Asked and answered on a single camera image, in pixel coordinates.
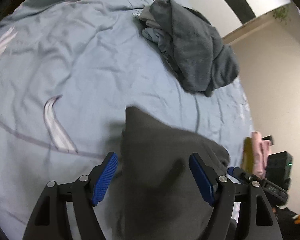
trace light blue cloth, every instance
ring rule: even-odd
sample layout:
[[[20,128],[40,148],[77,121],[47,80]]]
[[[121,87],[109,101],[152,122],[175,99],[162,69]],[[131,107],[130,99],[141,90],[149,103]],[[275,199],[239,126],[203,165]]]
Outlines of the light blue cloth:
[[[0,226],[10,240],[22,238],[49,180],[72,182],[108,151],[120,154],[126,106],[197,131],[240,163],[251,120],[239,80],[211,98],[186,93],[132,15],[152,2],[26,0],[0,22],[9,40],[0,42]],[[57,95],[55,115],[77,154],[56,150],[45,126],[44,105]],[[121,239],[121,187],[118,176],[95,208],[107,239]],[[69,218],[80,239],[71,205]]]

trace metal screw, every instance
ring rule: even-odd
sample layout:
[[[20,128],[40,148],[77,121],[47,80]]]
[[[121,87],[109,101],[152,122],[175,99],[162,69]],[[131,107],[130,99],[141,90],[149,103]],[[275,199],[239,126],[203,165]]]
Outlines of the metal screw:
[[[253,187],[259,187],[259,186],[260,186],[260,183],[257,182],[256,180],[254,180],[254,181],[252,182],[252,186],[253,186]]]
[[[54,185],[56,184],[56,182],[55,181],[49,181],[48,183],[47,183],[47,186],[48,187],[54,187]]]
[[[227,178],[226,176],[220,176],[220,177],[219,177],[219,180],[220,180],[221,182],[227,182],[227,181],[228,181],[228,178]]]
[[[87,175],[82,175],[79,180],[84,182],[84,181],[87,181],[89,179],[89,177]]]

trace dark gray fabric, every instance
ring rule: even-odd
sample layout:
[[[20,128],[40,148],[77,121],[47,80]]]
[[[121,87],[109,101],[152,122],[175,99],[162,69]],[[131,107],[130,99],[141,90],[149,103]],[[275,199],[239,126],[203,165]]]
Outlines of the dark gray fabric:
[[[212,208],[203,201],[189,156],[224,175],[228,152],[198,134],[171,128],[138,108],[126,109],[122,134],[125,239],[195,240]]]
[[[210,96],[238,76],[233,50],[202,14],[174,0],[154,1],[150,13],[164,32],[158,47],[185,90]]]

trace pink cloth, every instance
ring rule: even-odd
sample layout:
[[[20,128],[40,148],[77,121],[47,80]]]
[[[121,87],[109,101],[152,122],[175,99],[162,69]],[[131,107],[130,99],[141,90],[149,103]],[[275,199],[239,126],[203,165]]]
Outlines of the pink cloth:
[[[251,134],[253,168],[252,173],[261,179],[266,176],[268,156],[271,154],[271,141],[262,140],[260,132],[255,131]]]

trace white feather print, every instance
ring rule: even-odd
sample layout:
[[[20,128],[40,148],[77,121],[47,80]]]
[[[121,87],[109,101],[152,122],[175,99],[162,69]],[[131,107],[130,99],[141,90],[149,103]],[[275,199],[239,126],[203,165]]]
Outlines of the white feather print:
[[[50,134],[50,138],[57,149],[66,150],[68,152],[77,152],[76,146],[57,120],[53,111],[53,105],[59,98],[61,98],[61,96],[50,98],[46,102],[43,111],[43,119]]]
[[[7,45],[9,44],[9,42],[12,41],[18,33],[18,32],[15,32],[14,34],[11,34],[13,29],[14,29],[14,27],[9,28],[9,30],[4,35],[2,35],[0,38],[0,56],[7,48]]]

